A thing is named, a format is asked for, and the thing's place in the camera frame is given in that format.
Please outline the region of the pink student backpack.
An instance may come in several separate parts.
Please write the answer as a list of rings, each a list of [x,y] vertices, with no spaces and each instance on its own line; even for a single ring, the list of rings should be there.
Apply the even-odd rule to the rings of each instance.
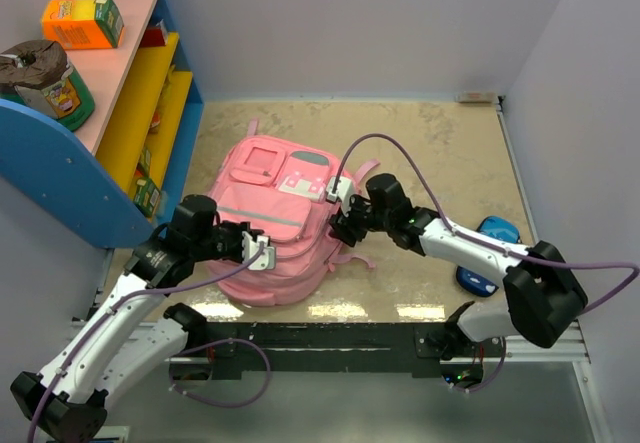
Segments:
[[[326,191],[340,159],[328,152],[258,132],[226,155],[208,195],[222,220],[248,222],[262,230],[276,250],[270,270],[244,270],[220,281],[230,300],[251,307],[296,303],[313,293],[326,273],[350,261],[342,242],[330,236],[336,205]]]

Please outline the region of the blue pencil case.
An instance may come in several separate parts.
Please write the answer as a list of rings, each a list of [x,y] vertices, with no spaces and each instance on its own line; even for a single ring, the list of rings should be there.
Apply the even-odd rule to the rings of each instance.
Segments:
[[[495,215],[484,218],[476,231],[484,236],[505,243],[518,244],[521,242],[519,229],[510,221]],[[491,278],[487,278],[487,260],[492,260],[491,255],[483,249],[481,253],[482,263],[475,258],[472,266],[456,267],[455,282],[466,292],[479,298],[488,298],[494,295],[499,285]]]

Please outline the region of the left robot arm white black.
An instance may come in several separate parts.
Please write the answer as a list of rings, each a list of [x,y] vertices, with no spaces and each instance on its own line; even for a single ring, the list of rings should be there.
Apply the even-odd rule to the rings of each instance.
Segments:
[[[167,296],[185,291],[198,262],[234,263],[264,271],[276,262],[270,238],[248,222],[223,221],[216,202],[188,195],[171,220],[139,244],[111,293],[71,342],[36,373],[21,372],[10,390],[29,419],[27,441],[42,430],[57,442],[88,442],[106,421],[108,406],[165,359],[196,355],[207,343],[207,320],[184,304],[169,307],[133,345],[131,333]]]

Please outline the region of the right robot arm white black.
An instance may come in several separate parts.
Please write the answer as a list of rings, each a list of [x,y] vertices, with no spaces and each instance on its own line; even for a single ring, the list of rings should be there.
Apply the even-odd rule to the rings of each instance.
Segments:
[[[467,303],[446,322],[445,342],[459,356],[490,338],[520,335],[552,347],[586,308],[588,298],[557,248],[496,241],[415,206],[396,177],[384,173],[356,192],[346,177],[329,180],[326,199],[338,205],[330,218],[332,237],[353,247],[370,232],[384,232],[400,248],[442,259],[489,280],[502,290],[498,300]]]

